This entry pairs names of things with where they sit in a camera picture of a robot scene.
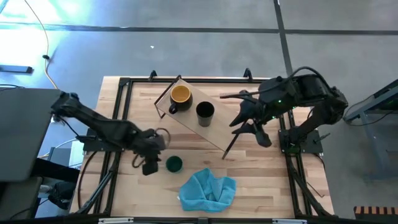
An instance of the cloth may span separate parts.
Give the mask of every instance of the cloth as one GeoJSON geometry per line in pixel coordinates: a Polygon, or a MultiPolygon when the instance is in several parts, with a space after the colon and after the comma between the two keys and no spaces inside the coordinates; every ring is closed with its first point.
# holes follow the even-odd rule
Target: cloth
{"type": "Polygon", "coordinates": [[[234,200],[236,181],[216,178],[208,168],[196,172],[180,188],[180,201],[185,211],[222,212],[234,200]]]}

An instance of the green cup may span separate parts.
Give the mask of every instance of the green cup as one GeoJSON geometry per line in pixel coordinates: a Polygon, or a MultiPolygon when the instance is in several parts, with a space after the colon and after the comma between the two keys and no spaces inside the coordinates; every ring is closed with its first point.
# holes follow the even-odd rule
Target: green cup
{"type": "Polygon", "coordinates": [[[182,170],[182,159],[178,156],[170,156],[166,160],[166,168],[172,173],[180,172],[182,170]]]}

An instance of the white cable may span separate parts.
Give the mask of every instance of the white cable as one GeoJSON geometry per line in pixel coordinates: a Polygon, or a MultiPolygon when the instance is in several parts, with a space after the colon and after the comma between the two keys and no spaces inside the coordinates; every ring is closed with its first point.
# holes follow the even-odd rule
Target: white cable
{"type": "MultiPolygon", "coordinates": [[[[45,39],[47,41],[47,50],[45,55],[48,57],[49,56],[49,48],[50,48],[50,44],[49,44],[49,37],[47,36],[47,32],[44,29],[43,23],[42,21],[39,19],[39,17],[37,16],[36,12],[32,9],[32,7],[30,6],[30,4],[24,0],[25,3],[29,6],[30,10],[33,12],[33,14],[35,15],[35,17],[37,18],[37,20],[39,21],[40,25],[43,28],[44,34],[45,34],[45,39]]],[[[54,86],[54,88],[58,89],[58,86],[55,84],[55,82],[52,80],[52,78],[50,77],[49,73],[47,72],[47,60],[48,58],[44,58],[44,73],[47,76],[48,80],[50,80],[51,84],[54,86]]]]}
{"type": "MultiPolygon", "coordinates": [[[[74,138],[74,139],[71,139],[71,140],[67,140],[67,141],[65,141],[65,142],[63,142],[63,143],[61,143],[61,144],[59,144],[58,146],[56,146],[54,149],[57,149],[57,148],[63,146],[64,144],[70,143],[71,141],[74,141],[74,140],[76,140],[76,139],[74,138]]],[[[45,157],[49,156],[49,154],[50,154],[50,153],[48,152],[48,153],[44,154],[43,156],[39,156],[38,158],[45,158],[45,157]]]]}

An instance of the gray floor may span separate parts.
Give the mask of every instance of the gray floor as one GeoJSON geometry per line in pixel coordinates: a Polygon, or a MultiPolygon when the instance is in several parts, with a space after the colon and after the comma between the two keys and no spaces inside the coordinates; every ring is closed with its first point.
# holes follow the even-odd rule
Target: gray floor
{"type": "MultiPolygon", "coordinates": [[[[227,27],[277,29],[271,0],[30,0],[45,23],[90,26],[227,27]]],[[[280,0],[287,29],[396,30],[394,0],[280,0]]],[[[36,22],[23,1],[10,1],[0,21],[36,22]]],[[[0,72],[0,83],[51,88],[43,73],[41,30],[0,29],[0,63],[30,65],[32,75],[0,72]]],[[[103,76],[162,75],[255,77],[285,75],[279,34],[50,31],[49,74],[59,88],[77,92],[94,108],[103,76]]],[[[293,68],[316,68],[353,104],[398,78],[398,36],[288,35],[293,68]]],[[[79,133],[84,125],[70,123],[79,133]]],[[[397,206],[396,180],[369,182],[374,155],[363,128],[339,122],[320,127],[326,174],[337,215],[353,218],[355,205],[397,206]]],[[[51,124],[40,154],[73,138],[51,124]]]]}

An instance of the wooden board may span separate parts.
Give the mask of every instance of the wooden board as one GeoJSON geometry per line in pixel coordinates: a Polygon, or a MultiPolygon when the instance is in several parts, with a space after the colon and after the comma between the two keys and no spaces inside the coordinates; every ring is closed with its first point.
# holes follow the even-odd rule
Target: wooden board
{"type": "Polygon", "coordinates": [[[197,133],[199,136],[203,137],[210,143],[214,144],[216,147],[225,151],[231,141],[234,138],[232,131],[237,129],[239,126],[230,127],[229,124],[238,115],[235,110],[228,108],[222,102],[218,101],[206,93],[200,91],[198,88],[187,83],[186,81],[179,79],[174,86],[184,85],[188,87],[192,93],[193,102],[192,106],[187,111],[177,112],[175,114],[169,113],[170,102],[170,92],[171,89],[164,95],[164,97],[157,103],[158,109],[166,113],[168,116],[178,121],[189,130],[197,133]],[[202,127],[198,124],[196,107],[200,102],[208,101],[215,107],[215,112],[211,124],[208,127],[202,127]]]}
{"type": "MultiPolygon", "coordinates": [[[[96,110],[109,118],[113,113],[118,83],[119,77],[104,77],[99,94],[96,110]]],[[[168,116],[163,119],[159,118],[154,101],[167,85],[166,83],[135,83],[133,86],[128,119],[142,129],[167,128],[172,134],[172,142],[169,149],[165,150],[160,156],[162,162],[159,163],[159,172],[149,176],[143,176],[141,169],[131,167],[133,158],[131,151],[123,153],[111,215],[225,218],[294,217],[285,158],[280,153],[277,137],[278,120],[270,121],[264,128],[272,141],[271,147],[258,146],[253,135],[242,134],[238,137],[226,159],[222,160],[223,151],[210,144],[206,139],[168,116]],[[166,171],[164,162],[166,158],[172,155],[180,156],[183,159],[183,171],[181,173],[171,174],[166,171]],[[229,176],[236,180],[237,191],[233,204],[221,213],[184,212],[177,199],[179,188],[194,172],[205,167],[209,167],[217,177],[229,176]]],[[[193,85],[234,111],[239,110],[240,100],[221,100],[218,98],[219,95],[237,93],[242,89],[255,91],[258,86],[253,84],[208,83],[195,83],[193,85]]],[[[121,118],[123,107],[124,100],[121,103],[119,118],[121,118]]],[[[294,109],[295,122],[298,125],[306,120],[308,111],[308,108],[294,109]]],[[[81,186],[81,201],[83,203],[98,185],[103,156],[104,153],[97,153],[88,165],[81,186]]],[[[321,198],[311,188],[310,190],[324,208],[333,213],[322,163],[317,157],[310,154],[303,155],[303,163],[307,181],[325,196],[321,198]]],[[[73,199],[71,212],[77,210],[76,195],[73,199]]],[[[105,192],[103,206],[107,195],[108,193],[105,192]]],[[[300,208],[304,212],[302,193],[299,190],[298,199],[300,208]]]]}

